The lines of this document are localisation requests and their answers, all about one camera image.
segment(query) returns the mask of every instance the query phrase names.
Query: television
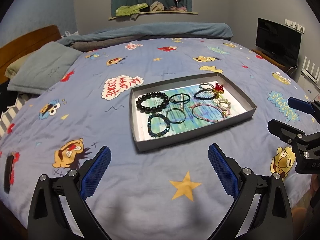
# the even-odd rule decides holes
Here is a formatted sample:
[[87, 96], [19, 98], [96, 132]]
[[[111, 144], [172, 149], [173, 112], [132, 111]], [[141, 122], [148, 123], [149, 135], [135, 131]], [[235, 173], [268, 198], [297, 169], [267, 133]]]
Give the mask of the television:
[[286, 67], [297, 66], [301, 33], [279, 23], [258, 19], [256, 46]]

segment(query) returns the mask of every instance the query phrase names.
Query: wall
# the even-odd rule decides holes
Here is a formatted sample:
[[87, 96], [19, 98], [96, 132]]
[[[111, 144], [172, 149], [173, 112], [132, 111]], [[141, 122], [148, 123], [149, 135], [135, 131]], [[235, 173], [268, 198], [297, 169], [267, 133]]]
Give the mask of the wall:
[[227, 22], [229, 18], [229, 0], [192, 1], [192, 9], [198, 12], [198, 15], [140, 15], [136, 21], [109, 21], [108, 18], [111, 17], [110, 0], [74, 0], [74, 7], [80, 34], [88, 34], [109, 27], [127, 27], [152, 22]]
[[0, 22], [0, 47], [36, 29], [55, 24], [76, 31], [73, 0], [14, 0]]
[[230, 0], [230, 4], [228, 22], [234, 42], [255, 48], [258, 18], [280, 24], [288, 19], [306, 28], [294, 79], [297, 80], [300, 75], [304, 57], [311, 60], [311, 65], [315, 63], [316, 67], [320, 67], [320, 23], [305, 0]]

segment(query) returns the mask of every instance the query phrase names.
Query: blue pillow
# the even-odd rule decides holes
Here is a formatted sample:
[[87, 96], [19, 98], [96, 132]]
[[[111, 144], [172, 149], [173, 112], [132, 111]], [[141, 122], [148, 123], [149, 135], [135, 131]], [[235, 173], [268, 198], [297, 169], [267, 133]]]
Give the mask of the blue pillow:
[[41, 95], [63, 78], [81, 54], [51, 41], [25, 61], [10, 81], [8, 90]]

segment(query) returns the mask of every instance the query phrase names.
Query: tv stand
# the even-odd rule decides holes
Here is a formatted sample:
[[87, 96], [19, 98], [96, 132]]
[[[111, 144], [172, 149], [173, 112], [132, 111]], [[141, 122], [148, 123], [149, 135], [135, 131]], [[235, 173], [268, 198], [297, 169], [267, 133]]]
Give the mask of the tv stand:
[[270, 62], [271, 64], [275, 65], [276, 67], [278, 67], [279, 69], [281, 69], [284, 73], [286, 73], [289, 69], [289, 67], [286, 67], [278, 62], [276, 62], [274, 59], [272, 59], [271, 57], [268, 57], [266, 54], [264, 54], [262, 51], [257, 50], [257, 49], [252, 49], [252, 51], [256, 54], [258, 54], [259, 56], [263, 57], [265, 60], [267, 60], [268, 62]]

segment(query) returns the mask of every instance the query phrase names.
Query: blue gripper pad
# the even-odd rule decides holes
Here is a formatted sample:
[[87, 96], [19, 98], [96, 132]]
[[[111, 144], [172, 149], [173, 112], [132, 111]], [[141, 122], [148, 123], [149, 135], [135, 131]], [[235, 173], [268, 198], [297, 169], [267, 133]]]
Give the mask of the blue gripper pad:
[[239, 195], [238, 179], [214, 144], [209, 147], [208, 157], [224, 190], [236, 200]]
[[102, 152], [95, 159], [94, 163], [91, 164], [91, 167], [82, 179], [80, 195], [83, 200], [86, 200], [87, 197], [91, 197], [93, 195], [104, 172], [111, 162], [110, 149], [108, 147], [104, 147], [101, 150]]
[[306, 114], [313, 114], [315, 112], [310, 103], [297, 98], [289, 98], [288, 106]]

